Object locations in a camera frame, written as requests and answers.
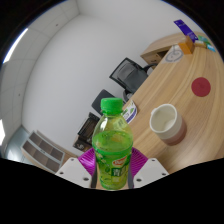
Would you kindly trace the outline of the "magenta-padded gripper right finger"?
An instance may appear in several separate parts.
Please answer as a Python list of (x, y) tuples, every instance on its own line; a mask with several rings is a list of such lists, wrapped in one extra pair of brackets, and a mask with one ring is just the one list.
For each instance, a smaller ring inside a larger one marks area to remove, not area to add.
[(132, 148), (128, 170), (128, 187), (130, 189), (146, 186), (168, 175), (169, 173), (156, 158), (148, 159), (139, 150)]

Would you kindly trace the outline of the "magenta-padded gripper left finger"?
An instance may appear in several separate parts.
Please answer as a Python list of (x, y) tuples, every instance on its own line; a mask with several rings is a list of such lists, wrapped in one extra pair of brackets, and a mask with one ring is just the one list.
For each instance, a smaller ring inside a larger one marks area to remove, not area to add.
[(97, 185), (97, 164), (93, 148), (78, 158), (69, 158), (56, 172), (56, 175), (84, 188)]

